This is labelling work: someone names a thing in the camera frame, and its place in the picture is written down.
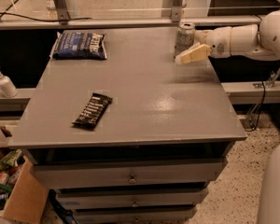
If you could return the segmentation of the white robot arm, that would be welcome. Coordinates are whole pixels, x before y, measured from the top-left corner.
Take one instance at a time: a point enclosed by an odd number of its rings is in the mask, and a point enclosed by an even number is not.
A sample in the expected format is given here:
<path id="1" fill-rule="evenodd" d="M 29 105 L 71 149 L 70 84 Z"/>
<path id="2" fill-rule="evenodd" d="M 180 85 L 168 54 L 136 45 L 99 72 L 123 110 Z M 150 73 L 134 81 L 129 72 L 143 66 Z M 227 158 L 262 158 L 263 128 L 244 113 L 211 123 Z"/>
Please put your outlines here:
<path id="1" fill-rule="evenodd" d="M 280 10 L 266 15 L 260 24 L 198 30 L 194 37 L 194 45 L 175 56 L 177 64 L 236 55 L 258 61 L 280 61 Z M 280 224 L 280 144 L 265 169 L 257 224 Z"/>

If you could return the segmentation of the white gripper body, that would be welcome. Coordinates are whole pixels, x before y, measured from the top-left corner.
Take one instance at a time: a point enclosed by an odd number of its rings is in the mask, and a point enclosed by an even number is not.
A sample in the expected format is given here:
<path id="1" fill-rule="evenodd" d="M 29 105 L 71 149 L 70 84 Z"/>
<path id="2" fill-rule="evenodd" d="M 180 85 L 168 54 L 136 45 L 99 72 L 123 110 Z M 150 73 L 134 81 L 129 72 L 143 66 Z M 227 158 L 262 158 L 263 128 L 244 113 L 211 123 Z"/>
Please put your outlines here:
<path id="1" fill-rule="evenodd" d="M 211 48 L 213 58 L 228 58 L 231 56 L 231 27 L 216 28 L 206 36 L 206 44 Z"/>

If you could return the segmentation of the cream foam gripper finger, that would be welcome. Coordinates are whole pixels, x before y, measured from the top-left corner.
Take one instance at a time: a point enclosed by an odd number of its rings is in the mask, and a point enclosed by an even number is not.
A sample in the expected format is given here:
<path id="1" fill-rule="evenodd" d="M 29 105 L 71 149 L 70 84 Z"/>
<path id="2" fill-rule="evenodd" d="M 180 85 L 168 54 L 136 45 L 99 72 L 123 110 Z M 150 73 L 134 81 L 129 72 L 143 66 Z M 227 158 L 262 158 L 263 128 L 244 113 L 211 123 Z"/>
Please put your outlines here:
<path id="1" fill-rule="evenodd" d="M 195 32 L 195 39 L 200 43 L 200 44 L 211 44 L 211 34 L 212 30 L 197 30 Z"/>
<path id="2" fill-rule="evenodd" d="M 193 63 L 207 59 L 211 54 L 211 48 L 206 44 L 196 43 L 189 49 L 182 51 L 175 57 L 176 64 Z"/>

